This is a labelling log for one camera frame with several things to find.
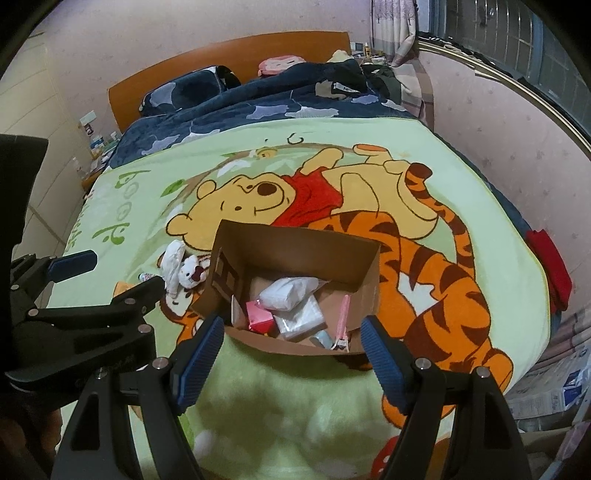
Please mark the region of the orange cartoon paper box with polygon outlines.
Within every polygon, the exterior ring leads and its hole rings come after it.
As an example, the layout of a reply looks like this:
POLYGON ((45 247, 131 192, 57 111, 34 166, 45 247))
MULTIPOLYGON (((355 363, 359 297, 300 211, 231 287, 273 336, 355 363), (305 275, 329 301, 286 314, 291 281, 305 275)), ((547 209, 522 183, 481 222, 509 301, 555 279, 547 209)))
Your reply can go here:
POLYGON ((115 284, 112 297, 116 297, 116 296, 118 296, 118 295, 120 295, 120 294, 122 294, 122 293, 124 293, 124 292, 126 292, 126 291, 128 291, 130 289, 132 289, 133 287, 134 287, 134 284, 133 283, 127 283, 127 282, 124 282, 124 281, 118 281, 115 284))

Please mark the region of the white cloth bundle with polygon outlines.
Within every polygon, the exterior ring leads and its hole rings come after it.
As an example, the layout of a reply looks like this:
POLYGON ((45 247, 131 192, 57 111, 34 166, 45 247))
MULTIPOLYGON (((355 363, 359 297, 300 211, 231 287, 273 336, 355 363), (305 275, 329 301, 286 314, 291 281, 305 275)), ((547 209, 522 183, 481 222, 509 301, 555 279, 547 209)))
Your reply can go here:
POLYGON ((160 273, 165 282, 166 294, 176 298, 179 291, 179 272, 181 269, 185 245, 183 241, 173 240, 166 247, 160 261, 160 273))

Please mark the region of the white plush dog toy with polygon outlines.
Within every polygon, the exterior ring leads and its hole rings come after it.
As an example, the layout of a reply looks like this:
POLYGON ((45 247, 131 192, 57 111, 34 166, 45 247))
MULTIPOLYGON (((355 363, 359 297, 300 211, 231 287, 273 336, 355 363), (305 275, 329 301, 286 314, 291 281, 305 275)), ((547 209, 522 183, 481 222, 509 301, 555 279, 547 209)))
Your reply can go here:
POLYGON ((190 255, 186 257, 178 272, 179 284, 185 290, 197 288, 206 280, 210 265, 211 257, 209 256, 190 255))

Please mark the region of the pink red small box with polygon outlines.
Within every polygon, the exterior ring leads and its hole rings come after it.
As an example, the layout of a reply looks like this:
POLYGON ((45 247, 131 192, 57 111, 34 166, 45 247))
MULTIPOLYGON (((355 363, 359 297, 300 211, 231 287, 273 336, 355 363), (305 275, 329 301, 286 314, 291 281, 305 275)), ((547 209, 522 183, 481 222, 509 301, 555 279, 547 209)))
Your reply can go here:
POLYGON ((249 331, 260 335, 272 335, 276 330, 273 313, 264 309, 257 301, 245 303, 246 316, 249 321, 249 331))

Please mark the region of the pink comb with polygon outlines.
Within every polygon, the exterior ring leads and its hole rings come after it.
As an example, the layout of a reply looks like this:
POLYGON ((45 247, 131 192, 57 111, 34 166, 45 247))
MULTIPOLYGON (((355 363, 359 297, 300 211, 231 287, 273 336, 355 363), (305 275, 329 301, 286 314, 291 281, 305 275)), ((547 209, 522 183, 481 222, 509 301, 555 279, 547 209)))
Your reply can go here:
POLYGON ((335 342, 332 345, 332 350, 349 352, 348 318, 350 303, 351 297, 349 294, 345 294, 339 307, 339 321, 335 329, 335 342))

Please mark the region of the white plastic bag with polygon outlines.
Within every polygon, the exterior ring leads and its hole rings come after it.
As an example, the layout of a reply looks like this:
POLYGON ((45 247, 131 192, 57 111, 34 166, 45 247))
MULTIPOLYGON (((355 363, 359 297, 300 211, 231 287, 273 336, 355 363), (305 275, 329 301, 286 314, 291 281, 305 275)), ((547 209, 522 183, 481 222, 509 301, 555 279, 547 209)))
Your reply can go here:
POLYGON ((287 312, 326 283, 317 277, 283 277, 264 288, 256 301, 266 310, 287 312))

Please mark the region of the clear plastic packet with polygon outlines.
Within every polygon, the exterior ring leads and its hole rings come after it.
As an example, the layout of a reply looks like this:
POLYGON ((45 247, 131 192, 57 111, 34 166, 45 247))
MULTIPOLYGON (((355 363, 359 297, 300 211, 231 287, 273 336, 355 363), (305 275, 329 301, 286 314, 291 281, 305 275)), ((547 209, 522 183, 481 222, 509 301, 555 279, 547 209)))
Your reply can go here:
POLYGON ((274 313, 273 318, 280 336, 287 341, 298 341, 325 326, 322 309, 314 295, 302 300, 293 310, 274 313))

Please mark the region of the bedside clutter items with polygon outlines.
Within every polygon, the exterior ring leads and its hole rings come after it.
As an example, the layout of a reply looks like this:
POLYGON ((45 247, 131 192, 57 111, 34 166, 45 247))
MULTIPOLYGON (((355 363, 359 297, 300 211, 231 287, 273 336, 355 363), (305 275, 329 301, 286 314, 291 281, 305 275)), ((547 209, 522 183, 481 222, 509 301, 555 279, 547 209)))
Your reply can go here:
POLYGON ((81 180, 81 188, 89 191, 97 178, 107 168, 110 157, 119 142, 119 134, 113 131, 104 137, 93 128, 93 122, 97 119, 94 110, 83 115, 78 126, 84 131, 89 140, 90 161, 83 163, 77 156, 71 159, 72 165, 81 180))

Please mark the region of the Winnie the Pooh green blanket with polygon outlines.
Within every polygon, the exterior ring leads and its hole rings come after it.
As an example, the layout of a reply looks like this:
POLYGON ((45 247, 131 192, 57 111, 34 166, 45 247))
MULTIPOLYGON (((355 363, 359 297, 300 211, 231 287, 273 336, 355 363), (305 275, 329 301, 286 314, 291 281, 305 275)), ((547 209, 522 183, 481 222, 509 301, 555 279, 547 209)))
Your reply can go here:
POLYGON ((104 304, 163 278, 147 315, 161 356, 224 318, 181 416, 206 477, 376 477, 405 418, 363 354, 368 315, 414 356, 486 367, 504 390, 547 346, 542 266, 422 123, 286 116, 170 143, 98 178, 66 246, 97 265, 49 304, 104 304))

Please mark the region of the brown cardboard box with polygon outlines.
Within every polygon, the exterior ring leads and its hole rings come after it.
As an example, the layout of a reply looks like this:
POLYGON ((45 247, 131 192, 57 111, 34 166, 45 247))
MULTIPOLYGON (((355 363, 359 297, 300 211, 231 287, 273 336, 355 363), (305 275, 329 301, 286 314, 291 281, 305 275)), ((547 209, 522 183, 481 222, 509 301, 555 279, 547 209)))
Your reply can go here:
POLYGON ((191 308, 221 314, 226 334, 266 353, 360 355, 362 320, 379 306, 379 253, 377 242, 334 228, 224 220, 191 308))

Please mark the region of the red cloth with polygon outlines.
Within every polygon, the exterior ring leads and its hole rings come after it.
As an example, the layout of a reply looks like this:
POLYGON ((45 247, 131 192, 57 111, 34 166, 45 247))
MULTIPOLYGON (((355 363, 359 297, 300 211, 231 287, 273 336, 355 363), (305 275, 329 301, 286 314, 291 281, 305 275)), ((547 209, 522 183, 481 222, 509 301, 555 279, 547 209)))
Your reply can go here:
POLYGON ((567 311, 573 282, 553 240, 545 230, 529 230, 526 233, 526 243, 545 271, 551 312, 567 311))

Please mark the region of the navy pillow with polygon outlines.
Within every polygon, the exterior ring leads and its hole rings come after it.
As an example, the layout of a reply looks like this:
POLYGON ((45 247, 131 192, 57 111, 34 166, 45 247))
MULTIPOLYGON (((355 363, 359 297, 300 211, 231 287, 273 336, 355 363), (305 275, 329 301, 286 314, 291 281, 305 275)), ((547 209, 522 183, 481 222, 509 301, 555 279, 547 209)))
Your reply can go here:
POLYGON ((242 85, 226 66, 212 65, 172 79, 145 94, 138 112, 141 117, 174 113, 198 106, 242 85))

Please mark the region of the orange wooden headboard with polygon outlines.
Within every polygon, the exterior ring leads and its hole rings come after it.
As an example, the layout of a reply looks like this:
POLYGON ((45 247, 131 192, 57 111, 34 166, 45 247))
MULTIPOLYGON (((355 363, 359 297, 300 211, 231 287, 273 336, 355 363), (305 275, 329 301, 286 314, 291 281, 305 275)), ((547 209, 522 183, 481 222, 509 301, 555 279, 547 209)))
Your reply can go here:
POLYGON ((328 61, 336 50, 349 52, 345 31, 288 31, 253 35, 212 43, 151 65, 108 89, 116 125, 125 131, 140 118, 139 104, 154 88, 193 70, 223 65, 245 83, 256 78, 259 63, 283 55, 297 55, 308 62, 328 61))

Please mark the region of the navy leaf pattern quilt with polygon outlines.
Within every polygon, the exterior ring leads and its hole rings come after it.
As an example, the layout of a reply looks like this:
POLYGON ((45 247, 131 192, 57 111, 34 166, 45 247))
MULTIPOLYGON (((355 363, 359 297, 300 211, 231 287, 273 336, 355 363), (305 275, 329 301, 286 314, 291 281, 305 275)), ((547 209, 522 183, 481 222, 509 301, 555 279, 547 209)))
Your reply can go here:
POLYGON ((259 122, 304 118, 409 118, 354 59, 294 65, 250 80, 180 111, 141 117, 122 134, 108 166, 115 169, 174 145, 259 122))

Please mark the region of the curtain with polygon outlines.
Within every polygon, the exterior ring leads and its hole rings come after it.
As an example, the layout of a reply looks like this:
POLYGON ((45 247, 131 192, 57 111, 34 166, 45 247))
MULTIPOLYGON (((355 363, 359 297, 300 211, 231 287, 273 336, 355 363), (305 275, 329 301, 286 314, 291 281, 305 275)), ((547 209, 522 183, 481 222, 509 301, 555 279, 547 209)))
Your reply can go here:
POLYGON ((417 5, 414 0, 370 2, 370 45, 399 67, 412 55, 417 39, 417 5))

